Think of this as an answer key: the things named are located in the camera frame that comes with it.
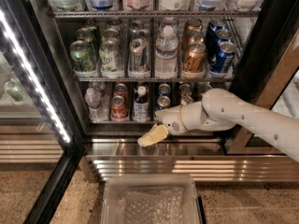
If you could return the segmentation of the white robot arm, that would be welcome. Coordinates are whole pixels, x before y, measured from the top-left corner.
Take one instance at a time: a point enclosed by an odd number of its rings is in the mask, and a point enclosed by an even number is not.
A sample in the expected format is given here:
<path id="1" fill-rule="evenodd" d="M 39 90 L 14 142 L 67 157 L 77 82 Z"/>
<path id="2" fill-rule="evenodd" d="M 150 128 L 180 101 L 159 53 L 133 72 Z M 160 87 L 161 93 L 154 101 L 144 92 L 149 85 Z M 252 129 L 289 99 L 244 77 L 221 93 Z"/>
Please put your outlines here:
<path id="1" fill-rule="evenodd" d="M 137 140 L 142 147 L 157 144 L 170 134 L 227 131 L 240 125 L 299 161 L 299 119 L 252 105 L 223 89 L 211 89 L 199 102 L 159 110 L 155 115 L 162 123 Z"/>

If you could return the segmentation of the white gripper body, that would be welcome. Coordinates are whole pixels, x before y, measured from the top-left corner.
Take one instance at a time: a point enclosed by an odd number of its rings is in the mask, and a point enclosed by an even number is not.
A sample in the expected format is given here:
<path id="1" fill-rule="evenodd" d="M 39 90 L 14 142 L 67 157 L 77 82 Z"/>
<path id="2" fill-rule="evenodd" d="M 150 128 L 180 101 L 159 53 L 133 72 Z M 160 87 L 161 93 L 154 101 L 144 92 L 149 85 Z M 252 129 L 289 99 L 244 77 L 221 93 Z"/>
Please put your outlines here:
<path id="1" fill-rule="evenodd" d="M 168 129 L 170 134 L 179 135 L 187 132 L 181 117 L 182 106 L 174 106 L 169 109 L 162 109 L 155 112 L 155 116 Z"/>

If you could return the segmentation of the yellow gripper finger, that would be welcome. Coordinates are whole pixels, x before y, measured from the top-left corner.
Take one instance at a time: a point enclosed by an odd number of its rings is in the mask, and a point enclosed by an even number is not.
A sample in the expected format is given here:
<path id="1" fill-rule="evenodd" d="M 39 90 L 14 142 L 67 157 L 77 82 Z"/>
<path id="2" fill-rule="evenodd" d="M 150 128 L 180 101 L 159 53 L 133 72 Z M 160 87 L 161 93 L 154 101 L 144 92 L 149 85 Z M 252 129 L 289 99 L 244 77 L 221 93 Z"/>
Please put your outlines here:
<path id="1" fill-rule="evenodd" d="M 154 144 L 161 142 L 164 139 L 165 139 L 164 133 L 151 132 L 151 133 L 146 133 L 142 137 L 140 137 L 137 140 L 137 143 L 141 147 L 149 147 L 149 146 L 152 146 Z"/>
<path id="2" fill-rule="evenodd" d="M 148 139 L 150 141 L 162 141 L 168 136 L 168 130 L 163 125 L 154 125 L 148 134 Z"/>

